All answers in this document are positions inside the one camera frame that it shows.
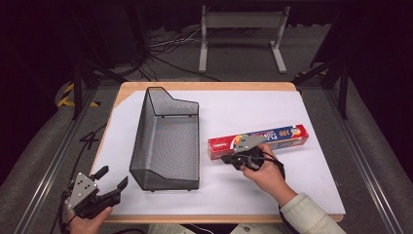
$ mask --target black cable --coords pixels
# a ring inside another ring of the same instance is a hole
[[[104,64],[104,62],[100,59],[100,56],[98,55],[98,52],[96,51],[96,49],[94,48],[94,43],[92,43],[92,41],[90,40],[90,38],[88,37],[88,35],[86,34],[85,30],[82,27],[82,24],[79,22],[78,18],[76,17],[76,14],[73,12],[72,8],[69,8],[70,14],[72,15],[72,18],[75,19],[77,26],[79,27],[79,30],[82,32],[85,40],[87,41],[87,43],[90,46],[90,49],[92,50],[92,52],[94,53],[94,56],[98,59],[98,61],[101,64]]]
[[[273,159],[277,160],[276,157],[274,157],[274,155],[272,155],[272,154],[269,154],[269,153],[264,152],[264,151],[263,151],[262,153],[263,153],[263,154],[267,154],[268,156],[270,156],[270,157],[272,157]]]
[[[91,60],[87,60],[87,59],[83,59],[82,60],[83,64],[91,67],[94,70],[98,70],[101,73],[103,73],[104,75],[106,75],[108,78],[113,79],[115,81],[118,81],[119,83],[124,83],[124,82],[128,82],[129,80],[117,75],[116,73],[112,72],[111,70],[106,69],[105,67],[102,67],[101,65],[94,63]]]
[[[141,75],[143,75],[149,82],[152,82],[152,80],[145,74],[143,73],[140,69],[137,69]]]
[[[149,65],[149,63],[148,63],[148,62],[145,62],[145,64],[148,66],[149,70],[151,70],[151,71],[152,71],[152,73],[154,74],[152,77],[154,77],[154,78],[155,78],[155,80],[156,80],[156,81],[158,81],[158,77],[157,77],[157,75],[156,75],[156,72],[155,72],[154,70],[152,70],[151,65]]]
[[[157,44],[161,44],[166,42],[165,37],[160,36],[160,35],[155,35],[155,36],[151,36],[149,38],[149,46],[150,45],[157,45]]]
[[[80,153],[79,153],[79,155],[78,155],[78,157],[77,157],[77,159],[76,159],[76,162],[75,162],[75,164],[74,164],[74,166],[73,166],[73,170],[72,170],[72,173],[70,174],[69,180],[72,180],[72,178],[73,178],[73,176],[74,176],[74,174],[75,174],[77,165],[78,165],[78,163],[79,163],[79,161],[80,161],[80,158],[81,158],[81,156],[82,156],[82,154],[83,154],[86,146],[87,146],[88,144],[91,144],[91,143],[94,141],[95,135],[96,135],[100,130],[102,130],[105,126],[106,126],[106,124],[100,126],[95,132],[91,132],[91,133],[89,134],[90,137],[89,137],[89,139],[85,142],[85,144],[83,145],[82,150],[80,151]],[[58,209],[57,209],[57,212],[56,212],[56,216],[55,216],[55,219],[54,219],[54,222],[53,222],[53,224],[52,224],[51,231],[50,231],[51,234],[54,233],[54,231],[55,231],[57,221],[58,221],[58,225],[59,225],[60,232],[61,232],[61,233],[65,233],[65,232],[67,231],[67,224],[68,224],[68,223],[64,223],[64,222],[63,222],[63,207],[64,207],[64,201],[68,198],[68,193],[69,193],[68,191],[63,191],[63,192],[61,193],[60,203],[59,203],[59,206],[58,206]]]
[[[250,160],[261,160],[261,161],[268,161],[271,162],[273,164],[275,164],[279,169],[280,172],[282,173],[282,178],[285,180],[285,169],[283,167],[283,163],[280,162],[278,159],[276,159],[275,157],[273,157],[272,159],[269,158],[265,158],[265,157],[254,157],[254,156],[249,156],[249,155],[244,155],[244,154],[237,154],[237,157],[243,157],[243,158],[249,158]]]
[[[146,74],[146,75],[154,78],[155,81],[159,81],[158,78],[156,77],[156,73],[155,73],[155,72],[154,72],[155,76],[153,76],[150,72],[148,72],[147,70],[145,70],[143,67],[142,67],[142,69],[139,70],[139,71],[140,71],[142,74],[144,74],[144,75]]]
[[[185,37],[187,37],[188,35],[193,34],[195,31],[188,32],[187,35],[185,35]],[[172,38],[174,35],[177,35],[177,34],[182,35],[182,32],[165,32],[165,33],[161,33],[161,34],[158,34],[158,35],[150,36],[150,39],[152,39],[152,38],[157,38],[157,37],[161,37],[161,38],[164,39],[163,42],[167,42],[167,40],[165,40],[165,37],[164,37],[164,36],[170,35],[170,37],[169,37],[169,40],[170,40],[170,38]]]
[[[122,72],[115,73],[115,74],[120,76],[120,77],[125,78],[126,76],[129,76],[129,75],[133,74],[141,65],[142,65],[142,62],[140,62],[139,64],[135,64],[132,68],[130,68],[126,71],[122,71]],[[96,76],[99,79],[111,79],[111,77],[109,77],[107,75],[96,74]]]
[[[171,39],[171,38],[173,38],[173,36],[175,36],[176,33],[172,34],[168,40],[164,39],[163,42],[149,46],[150,48],[157,47],[157,46],[163,46],[162,50],[150,49],[150,51],[157,53],[156,56],[161,55],[161,54],[170,54],[174,52],[176,49],[178,49],[179,47],[192,43],[194,39],[191,39],[191,38],[198,37],[198,35],[200,34],[200,31],[201,31],[200,28],[198,28],[195,31],[188,32],[186,35],[183,35],[183,33],[180,33],[179,36],[174,39]]]
[[[67,225],[69,225],[69,223],[76,217],[76,215],[72,216],[72,218],[70,218],[70,220],[66,223]]]
[[[75,165],[73,166],[73,169],[72,169],[72,173],[70,174],[70,179],[69,179],[69,180],[73,179],[73,176],[75,175],[75,172],[76,172],[77,165],[79,164],[80,158],[82,157],[83,151],[85,151],[86,146],[87,146],[88,144],[91,144],[91,143],[93,142],[94,137],[96,136],[96,134],[97,134],[100,130],[102,130],[106,125],[107,125],[107,124],[104,124],[104,125],[100,126],[100,128],[98,128],[95,132],[90,132],[90,133],[89,133],[90,137],[89,137],[89,139],[85,142],[85,144],[83,145],[80,153],[78,154],[78,157],[77,157],[77,159],[76,159]]]
[[[171,64],[171,63],[169,63],[169,62],[167,62],[167,61],[165,61],[165,60],[163,60],[163,59],[161,59],[161,58],[157,58],[157,57],[154,57],[154,56],[151,56],[151,58],[157,59],[157,60],[159,60],[159,61],[161,61],[161,62],[164,62],[164,63],[166,63],[166,64],[168,64],[168,65],[170,65],[170,66],[172,66],[172,67],[174,67],[174,68],[176,68],[176,69],[179,69],[179,70],[181,70],[181,71],[189,72],[189,73],[196,74],[196,75],[199,75],[199,76],[202,76],[202,77],[205,77],[205,78],[214,80],[214,81],[219,81],[219,82],[221,82],[221,80],[218,80],[218,79],[216,79],[216,78],[214,78],[214,77],[207,76],[207,75],[201,74],[201,73],[199,73],[199,72],[195,72],[195,71],[191,71],[191,70],[187,70],[187,69],[184,69],[184,68],[175,66],[175,65],[173,65],[173,64]]]

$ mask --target metal frame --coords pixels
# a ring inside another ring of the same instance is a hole
[[[337,116],[340,125],[343,128],[343,132],[345,133],[346,138],[349,142],[349,145],[354,152],[352,155],[358,167],[358,171],[361,173],[361,176],[371,195],[371,198],[376,205],[377,211],[379,212],[380,217],[383,219],[383,222],[386,225],[387,231],[393,234],[404,233],[401,229],[400,224],[398,223],[397,218],[395,217],[391,205],[386,198],[380,182],[374,175],[373,170],[368,164],[367,159],[357,142],[357,138],[353,133],[351,126],[349,125],[347,120],[343,118],[341,110],[335,107],[338,101],[337,97],[331,90],[327,90],[324,93],[329,101],[330,107],[335,111],[335,115]]]
[[[284,7],[282,12],[263,12],[263,13],[245,13],[245,12],[208,12],[207,7],[203,5],[201,29],[202,45],[200,54],[200,72],[207,71],[207,29],[208,28],[228,28],[228,27],[265,27],[276,28],[277,38],[270,41],[271,50],[273,51],[277,67],[280,73],[285,73],[286,68],[280,52],[280,43],[288,18],[289,7]]]
[[[95,93],[96,90],[87,91],[83,101],[83,106],[88,106],[88,104],[91,103],[91,101],[93,101]],[[49,194],[49,191],[51,190],[53,183],[55,182],[58,171],[60,170],[60,167],[64,162],[64,159],[69,150],[69,144],[72,141],[80,124],[82,123],[82,120],[87,110],[88,108],[81,109],[78,118],[73,119],[70,123],[51,164],[46,170],[42,180],[39,183],[39,186],[36,189],[36,192],[33,195],[33,198],[30,201],[30,204],[27,206],[27,209],[24,212],[24,215],[22,216],[15,230],[15,234],[28,233],[30,231],[30,228],[34,223],[36,216],[39,214],[40,209],[42,208],[43,203],[45,202],[46,197]]]

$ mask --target wire mesh basket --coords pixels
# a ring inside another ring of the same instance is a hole
[[[144,191],[194,190],[200,181],[199,104],[149,87],[130,172]]]

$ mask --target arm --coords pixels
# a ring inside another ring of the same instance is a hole
[[[267,154],[273,155],[270,145],[260,144],[258,147]],[[265,161],[258,171],[242,166],[245,177],[252,179],[258,187],[269,193],[282,207],[281,212],[294,229],[300,233],[345,233],[343,229],[310,197],[292,190],[282,178],[279,168]]]
[[[70,234],[97,234],[99,227],[109,217],[112,210],[111,207],[108,207],[93,219],[73,217],[73,214],[67,210],[67,217],[71,220],[69,222]]]

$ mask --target cardboard box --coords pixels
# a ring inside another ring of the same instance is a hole
[[[267,139],[264,142],[270,144],[273,150],[302,145],[309,137],[303,125],[294,125],[242,135],[211,138],[208,140],[209,159],[216,160],[222,155],[233,154],[234,146],[237,145],[241,136],[265,136]]]

